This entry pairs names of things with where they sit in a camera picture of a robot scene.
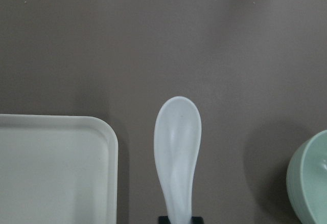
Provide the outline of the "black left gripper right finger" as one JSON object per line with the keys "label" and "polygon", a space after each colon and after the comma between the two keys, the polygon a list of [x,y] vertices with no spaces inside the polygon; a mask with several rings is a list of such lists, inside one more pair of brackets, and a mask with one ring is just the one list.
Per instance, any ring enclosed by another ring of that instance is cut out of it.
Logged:
{"label": "black left gripper right finger", "polygon": [[201,216],[192,216],[191,224],[204,224],[204,219]]}

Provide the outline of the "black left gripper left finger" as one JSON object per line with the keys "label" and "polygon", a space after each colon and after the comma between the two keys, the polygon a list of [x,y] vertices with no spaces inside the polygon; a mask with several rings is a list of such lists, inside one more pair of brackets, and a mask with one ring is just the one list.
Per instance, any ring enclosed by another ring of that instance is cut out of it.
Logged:
{"label": "black left gripper left finger", "polygon": [[159,216],[158,224],[171,224],[168,216]]}

